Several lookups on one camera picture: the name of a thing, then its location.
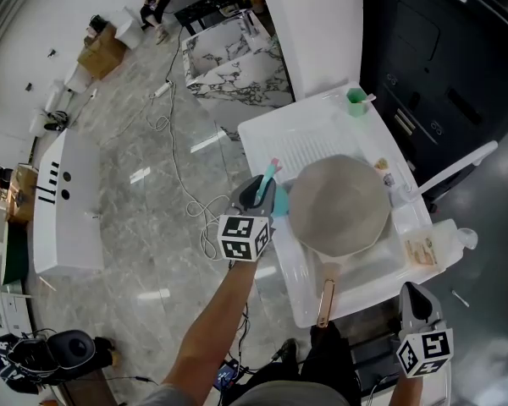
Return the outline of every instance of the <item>handle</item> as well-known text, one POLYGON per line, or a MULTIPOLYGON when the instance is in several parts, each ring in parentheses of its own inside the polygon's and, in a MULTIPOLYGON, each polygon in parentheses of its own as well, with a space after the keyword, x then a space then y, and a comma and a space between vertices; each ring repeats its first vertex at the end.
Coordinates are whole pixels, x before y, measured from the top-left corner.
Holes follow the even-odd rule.
POLYGON ((495 151, 497 146, 498 144, 496 141, 490 141, 486 145, 479 147, 474 152, 469 153, 459 161, 454 162, 452 165, 450 165, 448 168, 446 168, 433 178, 429 179, 425 184, 423 184, 421 187, 417 189, 416 191, 417 194, 418 195, 423 194, 425 191, 428 191, 431 188, 433 188, 434 185, 440 184, 440 182, 442 182, 443 180, 453 176, 454 174, 460 172, 463 168, 471 164, 478 166, 487 155, 495 151))
POLYGON ((320 299, 320 308, 318 309, 318 319, 316 322, 316 326, 319 328, 325 328, 329 324, 334 291, 335 281, 331 279, 325 280, 323 283, 322 299, 320 299))

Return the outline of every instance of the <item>shoe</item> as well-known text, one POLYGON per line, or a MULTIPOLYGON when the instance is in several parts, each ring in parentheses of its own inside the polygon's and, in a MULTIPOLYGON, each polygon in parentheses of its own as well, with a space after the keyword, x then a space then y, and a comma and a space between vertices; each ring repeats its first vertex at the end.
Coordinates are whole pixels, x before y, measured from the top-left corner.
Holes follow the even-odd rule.
POLYGON ((298 350, 297 340, 295 340, 295 338, 288 338, 279 350, 282 363, 296 367, 298 350))
POLYGON ((102 338, 104 340, 108 340, 109 343, 111 344, 111 348, 109 350, 115 350, 116 349, 115 341, 112 338, 109 338, 109 337, 102 337, 102 338))
POLYGON ((163 28, 163 25, 159 25, 156 28, 156 43, 159 44, 165 41, 169 36, 169 33, 163 28))

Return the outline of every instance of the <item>black cabinet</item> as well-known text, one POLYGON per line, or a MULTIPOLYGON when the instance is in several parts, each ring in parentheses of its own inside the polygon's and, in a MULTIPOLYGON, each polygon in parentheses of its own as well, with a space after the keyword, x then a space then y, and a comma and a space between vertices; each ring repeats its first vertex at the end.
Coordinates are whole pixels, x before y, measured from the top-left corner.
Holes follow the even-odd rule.
POLYGON ((422 184, 508 132, 508 12, 493 0, 364 0, 360 82, 422 184))

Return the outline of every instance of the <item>white cable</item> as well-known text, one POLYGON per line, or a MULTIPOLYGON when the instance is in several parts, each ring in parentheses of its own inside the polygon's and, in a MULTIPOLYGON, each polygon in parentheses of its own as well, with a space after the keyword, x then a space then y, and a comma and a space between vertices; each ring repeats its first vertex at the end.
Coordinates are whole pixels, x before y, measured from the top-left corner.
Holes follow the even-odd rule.
MULTIPOLYGON (((151 121, 149 120, 149 117, 145 113, 145 120, 146 120, 146 123, 149 125, 150 129, 154 129, 156 132, 161 132, 161 131, 164 131, 166 129, 166 127, 169 125, 169 120, 171 119, 171 113, 173 112, 173 109, 174 109, 175 90, 176 89, 177 89, 177 87, 176 87, 175 83, 173 83, 171 88, 169 89, 170 104, 169 104, 168 116, 163 114, 162 116, 160 116, 157 119, 157 121, 155 123, 151 123, 151 121)), ((154 93, 152 93, 149 96, 149 100, 151 101, 151 107, 152 107, 152 104, 154 103, 155 98, 156 98, 156 95, 154 93)))
POLYGON ((382 385, 385 380, 388 378, 389 376, 384 376, 378 383, 376 383, 373 387, 373 389, 371 390, 371 394, 369 395, 369 398, 367 400, 367 404, 365 406, 372 406, 373 404, 373 395, 374 395, 374 390, 379 386, 379 385, 382 385))
MULTIPOLYGON (((221 261, 223 257, 218 258, 218 250, 216 246, 209 240, 208 237, 208 228, 209 226, 218 224, 218 220, 220 216, 215 216, 211 210, 209 209, 209 206, 215 202, 216 200, 225 198, 226 200, 229 200, 229 197, 227 195, 219 195, 209 201, 206 205, 203 205, 196 197, 194 197, 191 193, 188 192, 185 185, 183 184, 182 179, 180 178, 179 174, 179 167, 177 165, 177 160, 175 158, 175 137, 174 137, 174 131, 173 131, 173 125, 172 125, 172 117, 173 117, 173 110, 175 105, 175 92, 177 90, 177 85, 175 83, 172 83, 171 88, 169 89, 169 112, 166 116, 165 114, 162 114, 155 123, 152 123, 147 113, 144 114, 144 118, 146 123, 148 124, 149 128, 152 130, 155 130, 157 132, 162 132, 166 128, 168 129, 169 135, 171 137, 171 159, 173 160, 174 164, 174 170, 175 175, 177 176, 177 180, 179 181, 180 188, 183 190, 183 192, 190 198, 190 201, 186 205, 186 214, 189 217, 196 218, 201 215, 203 215, 203 221, 205 222, 205 226, 203 227, 202 231, 200 232, 200 248, 202 249, 203 254, 210 260, 210 261, 221 261), (199 209, 199 212, 193 212, 191 211, 191 205, 194 205, 197 209, 199 209)), ((129 127, 130 125, 140 116, 144 111, 147 105, 151 105, 154 103, 154 100, 156 99, 155 94, 151 94, 148 97, 148 101, 145 102, 142 109, 137 112, 134 117, 128 122, 128 124, 121 129, 117 134, 113 135, 109 140, 104 142, 102 145, 106 145, 109 141, 116 139, 120 135, 122 135, 129 127)))

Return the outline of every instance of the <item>cable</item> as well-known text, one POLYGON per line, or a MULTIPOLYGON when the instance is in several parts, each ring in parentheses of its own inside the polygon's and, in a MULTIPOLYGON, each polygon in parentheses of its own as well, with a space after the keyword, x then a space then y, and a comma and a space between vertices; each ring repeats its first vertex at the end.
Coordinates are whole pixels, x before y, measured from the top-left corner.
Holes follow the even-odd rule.
POLYGON ((232 381, 234 381, 235 379, 237 379, 237 377, 239 376, 240 374, 240 369, 241 369, 241 361, 242 361, 242 354, 243 354, 243 342, 245 341, 245 338, 246 338, 246 334, 248 334, 248 332, 250 331, 251 329, 251 321, 248 317, 248 303, 245 304, 245 312, 243 313, 243 317, 245 318, 245 323, 244 323, 244 331, 243 331, 243 335, 239 338, 239 344, 237 345, 237 349, 238 349, 238 355, 239 355, 239 359, 238 359, 238 371, 237 373, 235 374, 234 378, 232 379, 232 381))
MULTIPOLYGON (((177 85, 175 83, 171 83, 171 87, 169 87, 170 104, 169 104, 168 116, 166 116, 165 114, 162 114, 162 116, 160 116, 155 123, 152 123, 145 113, 145 121, 149 125, 150 129, 153 129, 156 132, 162 132, 169 125, 169 122, 171 119, 171 113, 173 112, 174 105, 175 105, 175 90, 176 89, 177 89, 177 85)), ((149 96, 149 100, 151 101, 151 106, 149 108, 152 107, 152 104, 154 103, 154 98, 156 98, 154 96, 154 94, 149 96)))
POLYGON ((136 114, 134 114, 134 117, 128 122, 128 124, 123 128, 121 129, 117 134, 113 135, 110 139, 108 139, 107 141, 105 141, 104 143, 102 143, 102 146, 106 145, 107 143, 109 143, 109 141, 112 141, 112 140, 115 140, 116 138, 120 137, 122 134, 124 134, 124 132, 126 132, 126 130, 130 127, 130 125, 138 118, 138 116, 141 115, 141 113, 145 110, 146 106, 149 104, 148 101, 146 101, 144 104, 143 104, 143 107, 141 108, 140 111, 138 111, 136 114))
POLYGON ((86 102, 81 106, 81 108, 79 109, 79 111, 77 112, 77 116, 75 116, 75 118, 73 120, 71 120, 68 125, 67 125, 67 128, 73 128, 74 125, 77 123, 77 121, 79 120, 79 117, 80 115, 83 113, 83 110, 85 109, 85 107, 88 105, 88 103, 94 99, 94 92, 92 92, 88 99, 86 100, 86 102))
POLYGON ((166 74, 166 80, 169 77, 169 74, 171 74, 171 69, 173 68, 173 63, 175 63, 175 59, 177 58, 177 54, 179 54, 180 49, 180 34, 183 32, 184 26, 180 27, 179 31, 179 37, 177 38, 177 50, 175 51, 175 55, 173 56, 173 60, 171 61, 171 64, 169 65, 168 73, 166 74))
MULTIPOLYGON (((144 377, 144 376, 118 376, 118 377, 107 377, 107 378, 104 378, 103 380, 104 381, 115 381, 115 380, 118 380, 118 379, 134 379, 136 381, 140 381, 140 382, 145 382, 145 383, 153 383, 154 385, 158 386, 158 384, 153 380, 151 379, 150 377, 144 377)), ((100 382, 101 379, 79 379, 79 378, 75 378, 75 379, 52 379, 53 381, 59 381, 60 383, 64 383, 64 382, 72 382, 72 381, 86 381, 86 382, 100 382)), ((40 381, 41 381, 41 384, 42 385, 48 385, 46 384, 45 382, 45 379, 41 379, 40 378, 40 381)))
POLYGON ((393 377, 393 376, 397 376, 399 374, 399 372, 396 372, 396 373, 393 373, 391 375, 387 375, 387 376, 384 376, 382 379, 380 379, 373 387, 373 389, 371 390, 371 394, 369 395, 369 398, 367 399, 367 403, 365 406, 371 406, 373 404, 373 395, 374 395, 374 390, 379 386, 379 385, 382 385, 386 379, 390 378, 390 377, 393 377))

